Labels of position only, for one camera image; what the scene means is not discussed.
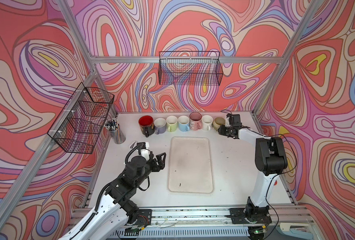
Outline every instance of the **colorful patterned wall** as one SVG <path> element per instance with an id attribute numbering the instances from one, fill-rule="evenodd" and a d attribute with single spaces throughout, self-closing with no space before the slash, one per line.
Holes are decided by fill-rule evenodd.
<path id="1" fill-rule="evenodd" d="M 89 70 L 55 0 L 0 1 L 0 201 Z M 56 239 L 78 207 L 103 142 L 92 155 L 55 147 L 1 239 Z"/>
<path id="2" fill-rule="evenodd" d="M 355 1 L 324 2 L 258 117 L 291 142 L 287 179 L 324 237 L 355 239 Z"/>
<path id="3" fill-rule="evenodd" d="M 281 56 L 307 0 L 80 0 L 71 4 L 95 56 L 218 50 Z M 252 110 L 274 65 L 224 64 L 220 86 L 160 86 L 158 64 L 97 65 L 119 111 Z"/>

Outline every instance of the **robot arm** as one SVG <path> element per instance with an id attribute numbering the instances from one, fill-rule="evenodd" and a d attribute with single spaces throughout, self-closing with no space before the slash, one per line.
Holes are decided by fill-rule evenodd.
<path id="1" fill-rule="evenodd" d="M 272 185 L 287 168 L 284 145 L 280 137 L 261 135 L 243 126 L 239 114 L 227 114 L 227 121 L 227 126 L 222 125 L 218 129 L 220 135 L 245 140 L 255 146 L 255 165 L 260 172 L 244 212 L 246 220 L 251 222 L 268 213 Z"/>
<path id="2" fill-rule="evenodd" d="M 148 143 L 141 142 L 127 154 L 123 172 L 105 185 L 96 206 L 59 240 L 105 240 L 125 224 L 137 223 L 135 221 L 139 217 L 139 207 L 130 198 L 137 188 L 144 190 L 139 187 L 144 180 L 148 179 L 149 185 L 151 172 L 158 172 L 165 167 L 166 153 L 154 158 L 148 147 Z M 129 156 L 136 150 L 139 155 L 129 162 Z"/>

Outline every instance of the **beige tray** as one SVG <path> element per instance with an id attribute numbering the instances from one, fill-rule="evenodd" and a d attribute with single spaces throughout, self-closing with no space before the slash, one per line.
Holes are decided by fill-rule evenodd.
<path id="1" fill-rule="evenodd" d="M 213 192 L 212 162 L 207 138 L 172 138 L 169 162 L 168 190 L 200 194 Z"/>

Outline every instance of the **metal mesh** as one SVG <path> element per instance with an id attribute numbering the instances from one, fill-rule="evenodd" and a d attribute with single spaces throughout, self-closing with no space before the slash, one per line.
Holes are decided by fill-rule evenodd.
<path id="1" fill-rule="evenodd" d="M 159 53 L 159 84 L 220 85 L 223 69 L 218 60 L 218 55 L 211 56 L 210 54 L 214 53 L 213 51 L 194 52 L 188 56 L 197 58 L 189 58 L 187 55 L 180 57 L 180 53 L 174 51 Z"/>
<path id="2" fill-rule="evenodd" d="M 113 94 L 102 89 L 84 88 L 53 136 L 55 142 L 65 152 L 91 154 L 107 119 L 113 98 Z"/>

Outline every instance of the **mug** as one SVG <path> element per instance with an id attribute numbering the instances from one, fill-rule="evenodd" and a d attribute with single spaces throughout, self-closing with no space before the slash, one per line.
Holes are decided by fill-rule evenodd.
<path id="1" fill-rule="evenodd" d="M 189 117 L 187 116 L 180 116 L 177 120 L 179 123 L 179 129 L 182 132 L 189 131 Z"/>
<path id="2" fill-rule="evenodd" d="M 139 126 L 143 135 L 146 137 L 151 136 L 155 132 L 155 126 L 153 124 L 153 118 L 151 116 L 145 115 L 139 118 Z"/>
<path id="3" fill-rule="evenodd" d="M 202 117 L 203 130 L 204 131 L 211 130 L 212 122 L 213 122 L 213 118 L 210 115 L 204 115 Z"/>
<path id="4" fill-rule="evenodd" d="M 198 112 L 193 112 L 189 115 L 189 128 L 193 131 L 199 130 L 202 128 L 201 124 L 201 114 Z"/>
<path id="5" fill-rule="evenodd" d="M 175 116 L 169 116 L 167 118 L 167 131 L 175 132 L 178 128 L 178 118 Z"/>
<path id="6" fill-rule="evenodd" d="M 158 118 L 154 122 L 155 124 L 155 133 L 162 134 L 167 129 L 167 121 L 164 118 Z"/>
<path id="7" fill-rule="evenodd" d="M 224 118 L 215 118 L 215 120 L 212 123 L 212 127 L 217 131 L 221 125 L 225 125 L 225 119 Z"/>

